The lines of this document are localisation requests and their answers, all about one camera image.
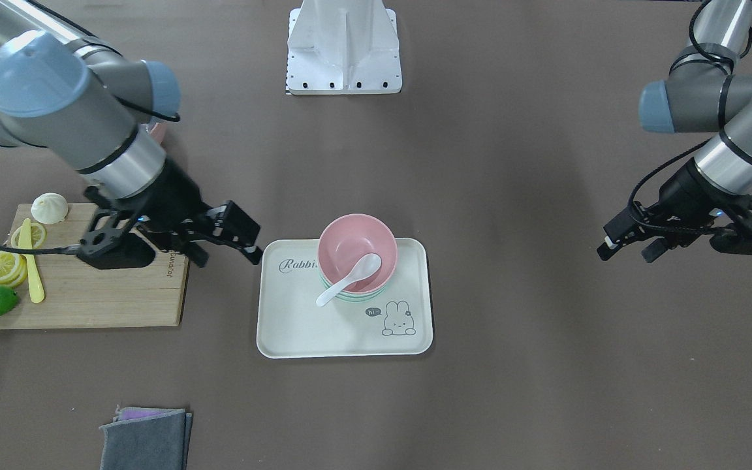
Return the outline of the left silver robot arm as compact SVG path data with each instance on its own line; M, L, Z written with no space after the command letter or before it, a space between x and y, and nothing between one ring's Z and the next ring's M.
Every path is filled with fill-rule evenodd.
M710 139L681 153L652 205L636 201L636 185L604 226L598 256L649 241L642 256L653 262L701 237L717 252L752 255L752 1L702 2L668 78L641 93L638 118L646 131Z

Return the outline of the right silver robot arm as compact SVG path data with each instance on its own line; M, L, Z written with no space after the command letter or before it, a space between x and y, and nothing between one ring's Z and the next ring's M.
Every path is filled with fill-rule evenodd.
M260 227L200 188L148 131L179 120L164 63L131 61L34 1L0 1L0 147L44 147L87 182L93 218L75 245L45 249L98 270L146 267L156 252L206 264L200 241L259 264Z

